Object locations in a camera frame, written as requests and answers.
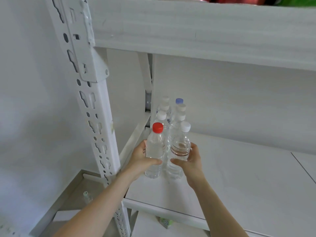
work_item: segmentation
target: hand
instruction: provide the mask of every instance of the hand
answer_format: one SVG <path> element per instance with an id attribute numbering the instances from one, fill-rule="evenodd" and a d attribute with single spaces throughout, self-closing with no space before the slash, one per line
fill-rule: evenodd
<path id="1" fill-rule="evenodd" d="M 183 172 L 186 176 L 189 186 L 194 189 L 198 181 L 205 179 L 202 171 L 202 162 L 201 156 L 198 151 L 198 146 L 194 143 L 191 143 L 191 148 L 189 157 L 187 161 L 180 159 L 171 159 L 171 163 L 180 166 L 183 169 Z"/>
<path id="2" fill-rule="evenodd" d="M 146 142 L 147 140 L 143 140 L 137 147 L 135 147 L 130 161 L 124 170 L 132 175 L 133 180 L 137 180 L 138 177 L 151 165 L 162 164 L 162 160 L 160 159 L 154 159 L 145 156 Z"/>

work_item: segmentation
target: bottle cap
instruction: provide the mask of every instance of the bottle cap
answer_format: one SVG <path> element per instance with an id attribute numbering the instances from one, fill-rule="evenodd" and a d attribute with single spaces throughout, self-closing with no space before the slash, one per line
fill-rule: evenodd
<path id="1" fill-rule="evenodd" d="M 160 104 L 160 109 L 163 110 L 163 111 L 167 111 L 169 109 L 169 104 L 168 103 L 161 103 Z"/>
<path id="2" fill-rule="evenodd" d="M 185 120 L 185 112 L 184 111 L 177 112 L 177 118 L 180 121 L 184 121 Z"/>
<path id="3" fill-rule="evenodd" d="M 162 100 L 163 102 L 169 102 L 169 96 L 163 96 L 163 97 L 161 98 L 161 100 Z"/>
<path id="4" fill-rule="evenodd" d="M 183 104 L 183 99 L 182 98 L 177 98 L 176 99 L 176 104 Z"/>
<path id="5" fill-rule="evenodd" d="M 163 131 L 163 124 L 161 124 L 160 122 L 156 122 L 153 124 L 153 132 L 155 132 L 156 134 L 160 134 Z"/>
<path id="6" fill-rule="evenodd" d="M 180 124 L 180 127 L 183 132 L 189 132 L 191 128 L 191 124 L 187 121 L 182 121 Z"/>
<path id="7" fill-rule="evenodd" d="M 178 111 L 185 111 L 186 110 L 186 104 L 178 104 L 177 105 L 177 110 Z"/>
<path id="8" fill-rule="evenodd" d="M 165 111 L 158 111 L 156 117 L 158 120 L 165 120 L 167 118 L 167 113 Z"/>

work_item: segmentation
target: green item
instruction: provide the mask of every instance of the green item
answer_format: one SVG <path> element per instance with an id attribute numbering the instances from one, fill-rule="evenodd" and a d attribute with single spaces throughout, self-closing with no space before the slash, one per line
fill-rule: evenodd
<path id="1" fill-rule="evenodd" d="M 315 7 L 316 0 L 276 0 L 275 5 L 284 7 Z"/>
<path id="2" fill-rule="evenodd" d="M 169 229 L 170 226 L 171 226 L 172 223 L 173 223 L 173 220 L 168 220 L 168 219 L 165 219 L 165 218 L 161 218 L 161 217 L 160 217 L 159 222 L 160 222 L 166 229 Z"/>

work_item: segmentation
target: red bottle cap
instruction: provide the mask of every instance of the red bottle cap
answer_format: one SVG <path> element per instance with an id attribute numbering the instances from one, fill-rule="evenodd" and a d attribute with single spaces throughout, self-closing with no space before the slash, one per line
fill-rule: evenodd
<path id="1" fill-rule="evenodd" d="M 153 124 L 153 132 L 155 132 L 156 134 L 160 134 L 163 131 L 163 124 L 161 124 L 160 122 L 156 122 Z"/>

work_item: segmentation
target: metal frame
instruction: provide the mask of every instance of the metal frame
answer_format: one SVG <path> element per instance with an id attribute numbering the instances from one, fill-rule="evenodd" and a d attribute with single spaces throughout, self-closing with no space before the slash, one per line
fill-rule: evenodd
<path id="1" fill-rule="evenodd" d="M 85 117 L 97 166 L 107 187 L 121 168 L 106 85 L 109 69 L 94 47 L 91 17 L 86 0 L 47 0 L 62 51 L 69 58 L 69 75 Z M 131 235 L 127 209 L 121 203 L 115 221 L 121 237 Z"/>

